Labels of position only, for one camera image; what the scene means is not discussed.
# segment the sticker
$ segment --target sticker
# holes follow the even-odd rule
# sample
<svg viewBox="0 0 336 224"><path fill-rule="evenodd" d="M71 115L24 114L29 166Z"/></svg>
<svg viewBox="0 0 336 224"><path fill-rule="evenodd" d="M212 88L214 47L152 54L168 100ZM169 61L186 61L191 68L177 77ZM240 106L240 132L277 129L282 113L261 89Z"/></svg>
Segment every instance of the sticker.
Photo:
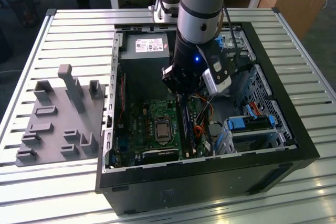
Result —
<svg viewBox="0 0 336 224"><path fill-rule="evenodd" d="M162 39L138 39L135 42L135 52L163 51Z"/></svg>
<svg viewBox="0 0 336 224"><path fill-rule="evenodd" d="M226 47L233 47L233 43L228 42L228 43L224 43Z"/></svg>
<svg viewBox="0 0 336 224"><path fill-rule="evenodd" d="M205 148L207 148L208 151L211 151L211 146L210 146L210 143L208 141L205 141Z"/></svg>

